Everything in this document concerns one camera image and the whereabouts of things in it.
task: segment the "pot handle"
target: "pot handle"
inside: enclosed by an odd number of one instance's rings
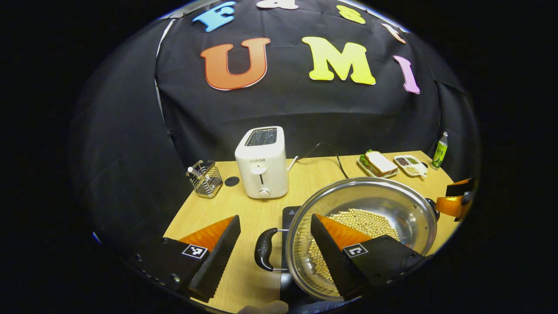
[[[432,210],[434,211],[434,216],[436,216],[436,221],[438,221],[440,219],[440,212],[436,210],[436,202],[434,202],[429,198],[427,198],[426,201],[428,202],[428,204],[430,204],[430,207],[432,207]]]
[[[273,249],[273,246],[271,245],[271,238],[278,231],[288,232],[288,229],[267,229],[259,235],[258,240],[256,241],[254,259],[256,260],[256,264],[258,264],[261,269],[267,270],[268,272],[272,272],[274,270],[288,270],[286,268],[273,268],[270,263],[271,250]]]

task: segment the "white toaster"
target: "white toaster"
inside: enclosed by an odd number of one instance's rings
[[[287,193],[287,157],[282,127],[249,130],[238,144],[234,156],[248,196],[275,198]]]

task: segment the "bread slice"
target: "bread slice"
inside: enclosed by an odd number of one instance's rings
[[[379,151],[369,150],[364,156],[370,163],[370,171],[372,171],[376,177],[385,177],[397,171],[397,165],[380,154]]]

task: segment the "table surface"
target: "table surface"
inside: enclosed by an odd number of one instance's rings
[[[401,153],[383,153],[393,160],[396,155],[413,155],[429,165],[427,178],[410,177],[402,169],[389,178],[401,182],[423,195],[436,200],[445,195],[446,186],[453,183],[450,177],[440,168],[430,165],[430,159],[422,151]],[[366,177],[364,170],[358,166],[359,155],[340,156],[341,164],[347,176]],[[202,198],[194,192],[180,208],[167,231],[165,237],[181,239],[207,225],[228,218],[240,216],[241,233],[230,256],[229,262],[215,297],[208,303],[211,307],[236,313],[246,305],[260,307],[279,299],[281,273],[267,272],[256,265],[254,247],[260,233],[269,228],[281,228],[282,210],[287,206],[300,206],[312,194],[322,187],[344,179],[336,157],[304,158],[297,161],[289,171],[289,190],[286,195],[275,199],[249,198],[242,184],[242,178],[236,161],[218,161],[216,165],[223,180],[229,177],[240,178],[234,187],[223,185],[214,198]],[[429,254],[436,252],[457,228],[454,217],[440,214],[437,234]],[[281,234],[272,240],[273,251],[270,262],[273,266],[281,266]]]

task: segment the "metal wire basket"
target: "metal wire basket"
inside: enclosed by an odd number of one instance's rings
[[[188,168],[186,175],[190,178],[190,183],[198,196],[211,198],[215,197],[217,191],[223,185],[219,169],[215,165],[215,160],[200,160],[195,165]]]

